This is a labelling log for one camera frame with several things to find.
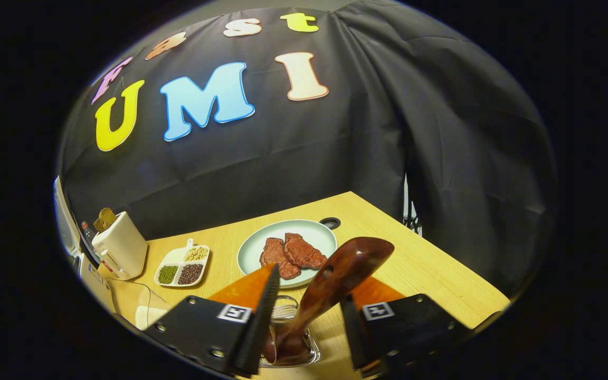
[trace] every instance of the black cloth backdrop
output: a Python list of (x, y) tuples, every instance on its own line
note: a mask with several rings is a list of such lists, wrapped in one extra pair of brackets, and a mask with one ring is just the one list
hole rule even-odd
[[(289, 29), (279, 17), (294, 12), (316, 17), (319, 31)], [(222, 34), (229, 21), (252, 17), (261, 20), (260, 33)], [(181, 31), (186, 41), (145, 61)], [(314, 54), (327, 96), (287, 98), (289, 77), (274, 58), (297, 51)], [(108, 91), (91, 105), (96, 79), (68, 118), (60, 174), (78, 221), (94, 221), (102, 207), (127, 211), (150, 240), (347, 191), (400, 220), (407, 174), (424, 237), (507, 296), (540, 262), (556, 173), (538, 110), (483, 49), (428, 15), (396, 2), (331, 13), (251, 9), (176, 31), (162, 26), (106, 71), (131, 55)], [(243, 86), (254, 115), (211, 118), (205, 128), (186, 116), (191, 133), (166, 142), (161, 86), (189, 77), (203, 88), (230, 62), (247, 65)], [(116, 149), (100, 151), (95, 111), (116, 97), (116, 128), (121, 91), (142, 79), (135, 129)]]

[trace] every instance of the raw steak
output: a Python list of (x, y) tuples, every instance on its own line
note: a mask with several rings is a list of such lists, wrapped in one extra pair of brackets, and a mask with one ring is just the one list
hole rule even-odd
[(298, 267), (318, 269), (328, 260), (298, 233), (285, 233), (285, 257)]
[(269, 237), (264, 245), (264, 251), (260, 255), (260, 264), (265, 267), (275, 262), (278, 264), (278, 274), (285, 280), (294, 279), (302, 273), (297, 265), (288, 261), (283, 253), (283, 240)]

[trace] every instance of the letter m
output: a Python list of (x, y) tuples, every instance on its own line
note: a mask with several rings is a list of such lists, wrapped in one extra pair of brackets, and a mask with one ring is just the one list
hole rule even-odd
[(188, 77), (180, 77), (164, 84), (160, 90), (166, 96), (168, 115), (168, 129), (164, 133), (164, 139), (176, 140), (191, 132), (190, 123), (184, 121), (184, 111), (199, 127), (205, 128), (215, 99), (216, 122), (230, 122), (255, 113), (255, 107), (246, 101), (243, 92), (241, 73), (244, 68), (244, 62), (227, 63), (216, 68), (203, 90)]

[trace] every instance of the white plate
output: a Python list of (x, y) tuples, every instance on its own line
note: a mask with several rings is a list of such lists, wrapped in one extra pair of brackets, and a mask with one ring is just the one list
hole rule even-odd
[[(302, 219), (277, 222), (256, 231), (243, 242), (241, 248), (239, 248), (239, 254), (236, 256), (241, 272), (249, 274), (260, 269), (260, 256), (267, 238), (285, 240), (286, 232), (299, 233), (307, 243), (313, 245), (327, 258), (330, 258), (337, 250), (337, 238), (324, 224)], [(280, 279), (280, 288), (287, 289), (308, 284), (317, 272), (318, 269), (302, 269), (302, 273), (294, 279)]]
[[(183, 261), (186, 254), (189, 252), (189, 248), (194, 245), (194, 240), (190, 239), (186, 242), (186, 247), (183, 248), (175, 248), (174, 250), (168, 252), (164, 259), (161, 260), (161, 264), (159, 264), (159, 268), (154, 273), (154, 282), (159, 284), (160, 286), (169, 286), (169, 287), (186, 287), (186, 286), (195, 286), (202, 279), (205, 274), (205, 267), (207, 267), (208, 259), (210, 258), (210, 248), (207, 245), (197, 245), (196, 247), (205, 247), (208, 250), (208, 255), (204, 257), (202, 260), (198, 261)], [(201, 269), (201, 275), (198, 276), (198, 279), (191, 284), (178, 284), (179, 275), (182, 274), (182, 269), (185, 265), (188, 264), (201, 264), (203, 268)], [(173, 282), (170, 284), (159, 283), (159, 271), (162, 267), (168, 267), (169, 265), (176, 265), (178, 267), (175, 272), (175, 277), (173, 277)]]

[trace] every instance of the light wood tabletop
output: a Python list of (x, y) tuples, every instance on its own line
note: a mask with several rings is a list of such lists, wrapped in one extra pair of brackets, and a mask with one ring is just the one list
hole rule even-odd
[[(341, 225), (332, 231), (338, 245), (357, 236), (372, 236), (393, 243), (395, 252), (373, 276), (406, 296), (428, 295), (468, 328), (478, 326), (510, 303), (485, 279), (352, 192), (246, 221), (148, 241), (145, 269), (130, 281), (145, 284), (171, 306), (190, 295), (208, 298), (243, 276), (236, 255), (243, 241), (255, 231), (280, 221), (307, 219), (318, 222), (327, 217), (341, 221)], [(154, 283), (154, 274), (163, 257), (175, 248), (185, 247), (189, 238), (211, 250), (201, 282), (177, 288)], [(106, 278), (113, 278), (102, 267), (99, 272)], [(281, 289), (279, 294), (300, 300), (305, 290), (306, 286)], [(261, 368), (260, 374), (253, 378), (361, 378), (360, 373), (352, 369), (339, 306), (315, 320), (310, 329), (321, 350), (318, 362), (297, 368)]]

